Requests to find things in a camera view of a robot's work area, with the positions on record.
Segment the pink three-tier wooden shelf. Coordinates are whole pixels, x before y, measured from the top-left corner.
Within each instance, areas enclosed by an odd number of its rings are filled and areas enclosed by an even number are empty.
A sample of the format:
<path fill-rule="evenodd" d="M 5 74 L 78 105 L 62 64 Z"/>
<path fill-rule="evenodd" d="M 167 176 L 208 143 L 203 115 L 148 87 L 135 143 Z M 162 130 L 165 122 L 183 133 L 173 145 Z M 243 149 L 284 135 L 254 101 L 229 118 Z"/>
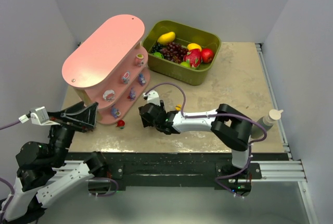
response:
<path fill-rule="evenodd" d="M 97 121 L 112 125 L 129 112 L 147 88 L 150 73 L 147 67 L 148 52 L 140 41 L 145 33 L 141 19 L 133 15 L 116 15 L 107 19 L 94 33 L 65 60 L 62 66 L 63 79 L 74 88 L 86 104 L 98 103 Z M 135 65 L 135 56 L 143 54 L 145 63 Z M 122 75 L 129 71 L 130 81 L 124 84 Z M 138 83 L 138 75 L 144 74 L 146 85 Z M 134 87 L 136 99 L 130 101 L 128 95 Z M 114 101 L 103 100 L 106 90 L 114 90 Z M 114 119 L 111 108 L 116 107 L 121 116 Z"/>

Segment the black grape bunch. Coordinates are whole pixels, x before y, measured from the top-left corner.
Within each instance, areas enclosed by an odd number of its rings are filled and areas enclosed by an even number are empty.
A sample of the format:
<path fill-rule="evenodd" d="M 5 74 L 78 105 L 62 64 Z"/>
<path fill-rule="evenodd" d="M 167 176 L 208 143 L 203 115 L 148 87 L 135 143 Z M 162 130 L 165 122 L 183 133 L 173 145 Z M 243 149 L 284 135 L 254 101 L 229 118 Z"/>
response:
<path fill-rule="evenodd" d="M 164 48 L 164 45 L 161 43 L 156 43 L 152 48 L 151 48 L 151 53 L 155 53 L 155 52 L 160 52 L 162 49 Z"/>

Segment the green toy pear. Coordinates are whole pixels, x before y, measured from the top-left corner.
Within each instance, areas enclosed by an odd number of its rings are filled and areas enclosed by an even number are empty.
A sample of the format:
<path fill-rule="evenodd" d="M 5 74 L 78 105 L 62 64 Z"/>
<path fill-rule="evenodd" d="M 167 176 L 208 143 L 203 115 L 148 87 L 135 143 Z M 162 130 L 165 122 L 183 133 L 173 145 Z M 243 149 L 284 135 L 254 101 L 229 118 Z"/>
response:
<path fill-rule="evenodd" d="M 181 66 L 186 67 L 186 68 L 191 68 L 190 64 L 186 61 L 180 63 Z"/>

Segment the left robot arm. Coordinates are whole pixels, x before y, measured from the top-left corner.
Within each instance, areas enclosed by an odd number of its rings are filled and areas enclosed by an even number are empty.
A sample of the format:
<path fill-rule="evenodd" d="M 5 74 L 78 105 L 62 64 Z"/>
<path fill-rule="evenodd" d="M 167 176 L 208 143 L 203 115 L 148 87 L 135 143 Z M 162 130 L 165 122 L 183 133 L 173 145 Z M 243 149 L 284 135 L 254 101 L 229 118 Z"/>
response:
<path fill-rule="evenodd" d="M 92 152 L 86 160 L 57 181 L 55 169 L 65 166 L 65 159 L 76 132 L 96 127 L 98 103 L 76 103 L 64 110 L 48 112 L 45 107 L 32 108 L 20 117 L 38 126 L 49 126 L 49 142 L 30 141 L 16 155 L 18 171 L 10 194 L 1 201 L 1 223 L 30 223 L 40 218 L 57 199 L 80 183 L 106 173 L 107 162 L 101 152 Z"/>

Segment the red strawberry toy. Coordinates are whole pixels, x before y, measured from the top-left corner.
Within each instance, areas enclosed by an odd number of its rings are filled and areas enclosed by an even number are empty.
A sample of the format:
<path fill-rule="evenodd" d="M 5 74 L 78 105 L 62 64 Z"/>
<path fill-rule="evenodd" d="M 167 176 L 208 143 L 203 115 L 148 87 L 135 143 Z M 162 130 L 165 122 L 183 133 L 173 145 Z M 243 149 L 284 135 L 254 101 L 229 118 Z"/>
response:
<path fill-rule="evenodd" d="M 116 125 L 117 128 L 119 129 L 124 129 L 125 127 L 125 122 L 123 120 L 119 120 Z"/>

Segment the green toy lime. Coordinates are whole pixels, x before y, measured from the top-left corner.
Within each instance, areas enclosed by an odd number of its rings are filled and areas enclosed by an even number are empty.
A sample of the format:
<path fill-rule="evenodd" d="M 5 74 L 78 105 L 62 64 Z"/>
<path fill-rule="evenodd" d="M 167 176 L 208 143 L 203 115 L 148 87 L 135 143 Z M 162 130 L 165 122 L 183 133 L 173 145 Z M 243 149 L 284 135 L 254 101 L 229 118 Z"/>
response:
<path fill-rule="evenodd" d="M 153 55 L 158 57 L 158 58 L 164 59 L 164 56 L 160 52 L 154 52 Z"/>

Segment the yellow toy lemon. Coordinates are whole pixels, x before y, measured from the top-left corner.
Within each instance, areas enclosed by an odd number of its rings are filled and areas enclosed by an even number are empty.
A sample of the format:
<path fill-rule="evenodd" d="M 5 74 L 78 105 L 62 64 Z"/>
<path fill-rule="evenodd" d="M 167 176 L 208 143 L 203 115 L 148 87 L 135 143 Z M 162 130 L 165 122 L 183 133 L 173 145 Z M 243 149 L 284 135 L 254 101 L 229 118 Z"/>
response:
<path fill-rule="evenodd" d="M 189 51 L 193 50 L 193 49 L 198 49 L 199 51 L 202 51 L 202 47 L 199 44 L 196 43 L 190 43 L 187 45 L 187 49 Z"/>

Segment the pink toy with green center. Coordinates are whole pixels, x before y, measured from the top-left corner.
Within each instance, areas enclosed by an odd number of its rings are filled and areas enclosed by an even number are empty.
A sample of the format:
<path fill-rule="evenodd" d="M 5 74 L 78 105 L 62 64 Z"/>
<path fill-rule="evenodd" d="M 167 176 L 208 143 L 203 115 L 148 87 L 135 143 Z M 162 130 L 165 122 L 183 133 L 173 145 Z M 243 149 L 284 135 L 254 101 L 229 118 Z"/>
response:
<path fill-rule="evenodd" d="M 135 56 L 135 65 L 138 66 L 138 67 L 141 67 L 143 66 L 145 63 L 145 60 L 144 60 L 144 55 L 143 54 L 137 54 Z"/>

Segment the black table frame rail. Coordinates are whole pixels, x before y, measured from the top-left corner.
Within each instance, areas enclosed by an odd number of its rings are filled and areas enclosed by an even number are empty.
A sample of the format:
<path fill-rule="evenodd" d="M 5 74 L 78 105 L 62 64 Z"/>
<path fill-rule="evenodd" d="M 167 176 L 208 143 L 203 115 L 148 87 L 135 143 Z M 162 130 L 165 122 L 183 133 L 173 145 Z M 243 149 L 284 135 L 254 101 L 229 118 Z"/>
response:
<path fill-rule="evenodd" d="M 121 191 L 130 186 L 200 187 L 246 196 L 256 182 L 305 182 L 302 163 L 286 153 L 255 153 L 247 171 L 235 177 L 228 153 L 104 153 L 106 177 Z"/>

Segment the purple bunny toy with strawberry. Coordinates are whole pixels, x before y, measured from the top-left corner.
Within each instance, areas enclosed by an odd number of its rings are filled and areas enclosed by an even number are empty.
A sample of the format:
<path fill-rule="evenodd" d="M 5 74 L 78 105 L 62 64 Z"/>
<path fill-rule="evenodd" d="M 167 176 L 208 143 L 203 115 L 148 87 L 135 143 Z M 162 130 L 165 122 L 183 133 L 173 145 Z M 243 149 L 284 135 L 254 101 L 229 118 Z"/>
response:
<path fill-rule="evenodd" d="M 112 117 L 113 117 L 114 119 L 117 119 L 117 118 L 119 118 L 119 117 L 121 116 L 121 112 L 119 111 L 118 108 L 116 108 L 116 107 L 112 107 L 112 108 L 111 108 L 111 115 L 112 115 Z"/>

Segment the olive green plastic bin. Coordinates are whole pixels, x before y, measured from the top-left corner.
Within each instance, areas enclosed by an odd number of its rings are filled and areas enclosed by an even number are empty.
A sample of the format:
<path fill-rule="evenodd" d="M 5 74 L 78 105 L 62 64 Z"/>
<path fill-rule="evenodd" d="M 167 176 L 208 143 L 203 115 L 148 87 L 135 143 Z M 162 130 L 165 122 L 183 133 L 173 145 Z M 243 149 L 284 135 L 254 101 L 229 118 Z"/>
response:
<path fill-rule="evenodd" d="M 205 80 L 208 71 L 213 67 L 214 62 L 201 64 L 198 69 L 183 67 L 177 63 L 154 56 L 153 46 L 157 43 L 158 37 L 165 33 L 175 32 L 175 43 L 183 47 L 190 43 L 199 44 L 201 47 L 209 48 L 216 57 L 220 47 L 220 38 L 200 29 L 196 29 L 171 20 L 157 22 L 150 30 L 142 45 L 148 52 L 148 66 L 150 70 L 183 81 L 190 85 L 200 85 Z"/>

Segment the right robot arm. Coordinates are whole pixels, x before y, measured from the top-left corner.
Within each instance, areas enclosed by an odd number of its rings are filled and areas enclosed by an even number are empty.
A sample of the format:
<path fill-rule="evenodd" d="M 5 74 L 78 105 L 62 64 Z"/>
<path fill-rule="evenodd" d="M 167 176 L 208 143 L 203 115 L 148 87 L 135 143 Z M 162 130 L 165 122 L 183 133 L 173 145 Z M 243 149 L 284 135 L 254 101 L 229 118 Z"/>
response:
<path fill-rule="evenodd" d="M 232 165 L 243 168 L 249 158 L 249 140 L 254 121 L 235 108 L 220 104 L 217 109 L 200 113 L 167 112 L 164 105 L 147 103 L 139 115 L 144 127 L 154 127 L 164 134 L 191 131 L 212 132 L 232 150 Z"/>

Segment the yellow toy mango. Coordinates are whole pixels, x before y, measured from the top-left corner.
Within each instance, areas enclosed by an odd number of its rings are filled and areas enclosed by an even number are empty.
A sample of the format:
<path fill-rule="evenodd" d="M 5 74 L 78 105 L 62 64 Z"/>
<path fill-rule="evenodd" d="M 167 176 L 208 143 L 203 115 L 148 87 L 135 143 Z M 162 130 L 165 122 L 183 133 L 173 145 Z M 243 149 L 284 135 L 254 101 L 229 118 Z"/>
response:
<path fill-rule="evenodd" d="M 171 32 L 161 35 L 157 39 L 157 42 L 162 45 L 167 45 L 167 44 L 173 42 L 175 40 L 175 38 L 176 38 L 175 32 L 171 31 Z"/>

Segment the pink round toy white face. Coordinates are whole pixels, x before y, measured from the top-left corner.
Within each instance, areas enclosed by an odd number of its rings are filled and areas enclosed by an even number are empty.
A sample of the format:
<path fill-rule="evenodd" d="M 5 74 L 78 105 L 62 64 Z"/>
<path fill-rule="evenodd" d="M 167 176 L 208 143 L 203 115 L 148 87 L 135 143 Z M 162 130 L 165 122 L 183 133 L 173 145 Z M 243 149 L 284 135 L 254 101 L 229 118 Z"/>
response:
<path fill-rule="evenodd" d="M 103 100 L 106 102 L 112 102 L 114 101 L 115 95 L 116 93 L 114 90 L 106 90 L 103 93 Z"/>

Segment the purple bunny toy blue bow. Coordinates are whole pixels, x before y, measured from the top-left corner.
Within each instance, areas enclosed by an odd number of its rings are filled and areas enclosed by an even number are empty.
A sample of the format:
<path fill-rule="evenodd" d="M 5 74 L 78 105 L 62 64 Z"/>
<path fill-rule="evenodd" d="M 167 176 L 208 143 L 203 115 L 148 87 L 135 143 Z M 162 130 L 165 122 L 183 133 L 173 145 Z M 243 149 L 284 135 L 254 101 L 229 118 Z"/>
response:
<path fill-rule="evenodd" d="M 145 79 L 143 73 L 140 73 L 140 74 L 138 75 L 138 83 L 139 83 L 141 86 L 145 86 L 145 85 L 146 85 L 146 79 Z"/>

